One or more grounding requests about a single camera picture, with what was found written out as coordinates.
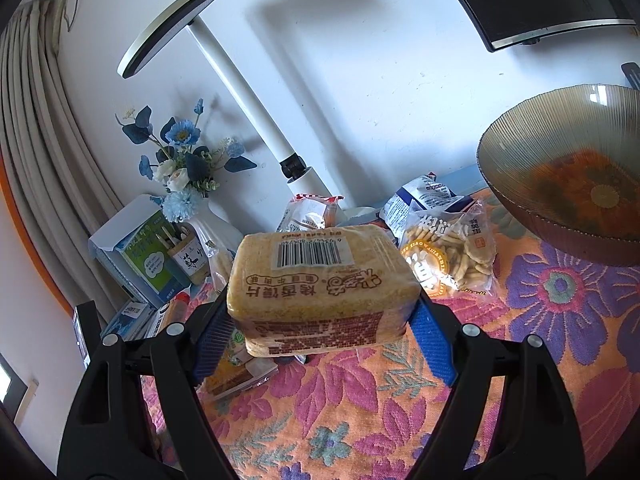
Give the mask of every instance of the desk lamp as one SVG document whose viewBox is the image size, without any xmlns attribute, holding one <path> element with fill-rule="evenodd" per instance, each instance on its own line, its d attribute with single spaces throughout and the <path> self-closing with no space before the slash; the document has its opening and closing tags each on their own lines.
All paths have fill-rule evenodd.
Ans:
<svg viewBox="0 0 640 480">
<path fill-rule="evenodd" d="M 213 0 L 175 0 L 136 38 L 118 66 L 124 78 L 136 74 L 184 27 L 193 36 L 226 88 L 254 126 L 268 149 L 280 163 L 293 194 L 331 196 L 313 168 L 291 147 L 254 91 L 226 54 L 199 14 Z"/>
</svg>

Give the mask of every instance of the bowl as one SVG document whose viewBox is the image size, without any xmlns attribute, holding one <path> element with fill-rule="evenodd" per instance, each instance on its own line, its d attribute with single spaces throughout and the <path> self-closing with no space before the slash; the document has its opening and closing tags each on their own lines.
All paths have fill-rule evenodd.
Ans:
<svg viewBox="0 0 640 480">
<path fill-rule="evenodd" d="M 553 247 L 609 266 L 640 264 L 640 92 L 553 90 L 482 135 L 478 166 L 497 199 Z"/>
</svg>

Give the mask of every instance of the green book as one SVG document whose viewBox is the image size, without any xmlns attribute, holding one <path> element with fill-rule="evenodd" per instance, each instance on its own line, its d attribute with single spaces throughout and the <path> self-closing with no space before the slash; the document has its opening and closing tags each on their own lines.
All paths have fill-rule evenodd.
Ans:
<svg viewBox="0 0 640 480">
<path fill-rule="evenodd" d="M 123 238 L 116 250 L 163 301 L 169 301 L 191 282 L 158 240 L 156 235 L 165 238 L 163 227 L 173 229 L 162 211 L 158 211 Z"/>
</svg>

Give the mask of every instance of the metal bolt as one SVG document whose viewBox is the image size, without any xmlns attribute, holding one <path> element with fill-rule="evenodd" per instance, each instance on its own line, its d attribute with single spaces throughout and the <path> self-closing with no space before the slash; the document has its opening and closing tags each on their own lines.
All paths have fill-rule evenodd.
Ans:
<svg viewBox="0 0 640 480">
<path fill-rule="evenodd" d="M 102 338 L 102 344 L 105 346 L 113 346 L 118 342 L 117 334 L 107 334 Z"/>
<path fill-rule="evenodd" d="M 184 325 L 182 323 L 171 323 L 171 325 L 166 328 L 166 332 L 168 335 L 180 335 L 184 332 Z"/>
<path fill-rule="evenodd" d="M 542 341 L 540 336 L 531 334 L 527 337 L 527 343 L 533 346 L 533 348 L 540 348 L 544 344 L 544 341 Z"/>
<path fill-rule="evenodd" d="M 472 323 L 467 323 L 466 325 L 463 325 L 462 332 L 465 335 L 468 335 L 469 337 L 476 337 L 480 335 L 480 329 Z"/>
</svg>

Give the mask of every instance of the wall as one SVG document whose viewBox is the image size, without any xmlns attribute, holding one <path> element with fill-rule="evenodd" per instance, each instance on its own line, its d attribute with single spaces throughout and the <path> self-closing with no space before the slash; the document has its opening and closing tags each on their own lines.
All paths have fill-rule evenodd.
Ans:
<svg viewBox="0 0 640 480">
<path fill-rule="evenodd" d="M 276 161 L 187 31 L 139 74 L 116 67 L 173 0 L 80 0 L 60 64 L 71 104 L 121 199 L 153 185 L 113 113 L 149 104 L 156 127 L 200 96 L 209 139 L 233 134 L 260 168 L 227 175 L 216 203 L 243 231 L 270 230 L 289 192 Z M 457 0 L 216 0 L 202 13 L 294 148 L 333 192 L 382 200 L 418 174 L 475 160 L 487 126 L 518 102 L 585 82 L 624 84 L 629 28 L 571 32 L 489 54 Z"/>
<path fill-rule="evenodd" d="M 27 383 L 40 385 L 20 432 L 53 471 L 71 401 L 84 372 L 70 317 L 44 285 L 0 195 L 0 353 Z"/>
</svg>

